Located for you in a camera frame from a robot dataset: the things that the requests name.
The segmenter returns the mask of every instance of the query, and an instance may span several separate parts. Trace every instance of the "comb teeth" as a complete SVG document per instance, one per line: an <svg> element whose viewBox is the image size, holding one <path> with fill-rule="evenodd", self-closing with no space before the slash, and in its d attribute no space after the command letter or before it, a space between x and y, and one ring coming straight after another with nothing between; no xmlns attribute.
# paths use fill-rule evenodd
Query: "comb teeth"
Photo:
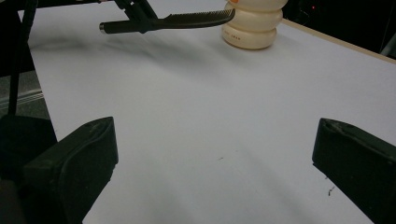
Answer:
<svg viewBox="0 0 396 224"><path fill-rule="evenodd" d="M195 12L195 13L184 13L184 14L171 14L164 20L166 22L200 22L200 21L218 21L224 20L231 16L233 10L219 10L209 12Z"/></svg>
<svg viewBox="0 0 396 224"><path fill-rule="evenodd" d="M235 9L195 12L185 14L171 14L163 19L166 24L188 26L188 27L207 27L220 25L230 21L235 14Z"/></svg>

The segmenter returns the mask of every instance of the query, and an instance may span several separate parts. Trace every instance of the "black mark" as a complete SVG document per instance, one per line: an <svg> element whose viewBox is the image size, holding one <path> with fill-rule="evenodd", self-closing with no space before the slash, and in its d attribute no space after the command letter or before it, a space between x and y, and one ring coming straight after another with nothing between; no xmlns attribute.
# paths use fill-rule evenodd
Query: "black mark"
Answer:
<svg viewBox="0 0 396 224"><path fill-rule="evenodd" d="M335 189L335 186L333 186L331 189L329 189L329 196L332 194L332 191Z"/></svg>

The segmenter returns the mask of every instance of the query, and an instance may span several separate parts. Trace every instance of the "white table surface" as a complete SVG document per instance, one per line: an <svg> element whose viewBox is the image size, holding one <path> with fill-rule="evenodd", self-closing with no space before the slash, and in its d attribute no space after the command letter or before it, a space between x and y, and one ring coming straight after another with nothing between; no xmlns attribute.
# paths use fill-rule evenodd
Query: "white table surface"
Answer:
<svg viewBox="0 0 396 224"><path fill-rule="evenodd" d="M159 17L223 0L151 0ZM42 8L29 40L58 139L115 119L120 163L84 223L372 223L312 165L320 118L396 145L396 65L278 26L265 50L220 27L102 35L114 2Z"/></svg>

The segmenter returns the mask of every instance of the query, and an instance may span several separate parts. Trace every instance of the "black comb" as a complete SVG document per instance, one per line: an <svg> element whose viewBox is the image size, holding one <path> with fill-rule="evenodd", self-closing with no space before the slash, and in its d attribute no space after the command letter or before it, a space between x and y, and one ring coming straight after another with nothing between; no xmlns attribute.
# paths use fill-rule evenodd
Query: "black comb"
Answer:
<svg viewBox="0 0 396 224"><path fill-rule="evenodd" d="M171 14L164 19L148 19L147 22L138 20L102 22L100 30L105 34L119 34L161 29L195 29L222 25L233 19L235 9L186 14Z"/></svg>

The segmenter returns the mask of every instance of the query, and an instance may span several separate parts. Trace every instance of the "white bottle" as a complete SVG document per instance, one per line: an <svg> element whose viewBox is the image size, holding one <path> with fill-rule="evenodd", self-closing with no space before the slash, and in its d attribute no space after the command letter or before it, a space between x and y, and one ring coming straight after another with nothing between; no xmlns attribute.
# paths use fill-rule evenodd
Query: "white bottle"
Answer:
<svg viewBox="0 0 396 224"><path fill-rule="evenodd" d="M264 49L274 43L276 27L282 21L282 7L288 0L228 0L225 9L235 16L222 26L223 38L242 49Z"/></svg>

